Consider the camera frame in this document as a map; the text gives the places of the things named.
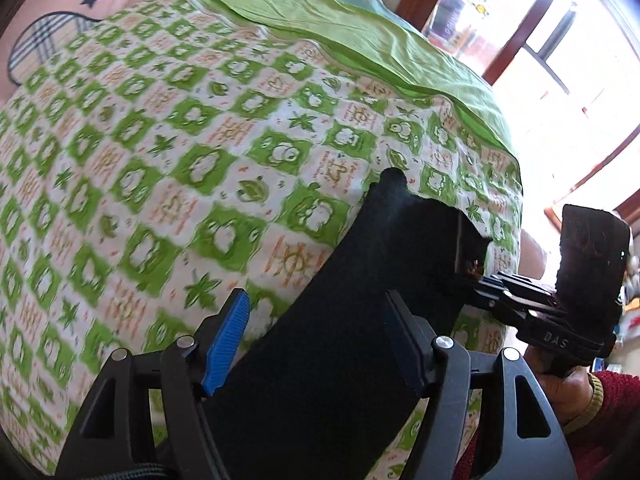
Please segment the right hand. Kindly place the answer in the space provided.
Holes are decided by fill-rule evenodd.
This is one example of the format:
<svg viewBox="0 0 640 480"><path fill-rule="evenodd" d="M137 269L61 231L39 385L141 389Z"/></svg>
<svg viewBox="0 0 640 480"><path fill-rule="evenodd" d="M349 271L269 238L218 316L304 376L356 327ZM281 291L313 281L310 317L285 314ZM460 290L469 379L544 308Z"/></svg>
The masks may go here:
<svg viewBox="0 0 640 480"><path fill-rule="evenodd" d="M565 377L556 377L544 372L547 369L546 352L528 346L524 358L536 375L561 425L568 424L587 411L593 397L593 386L585 367L576 366Z"/></svg>

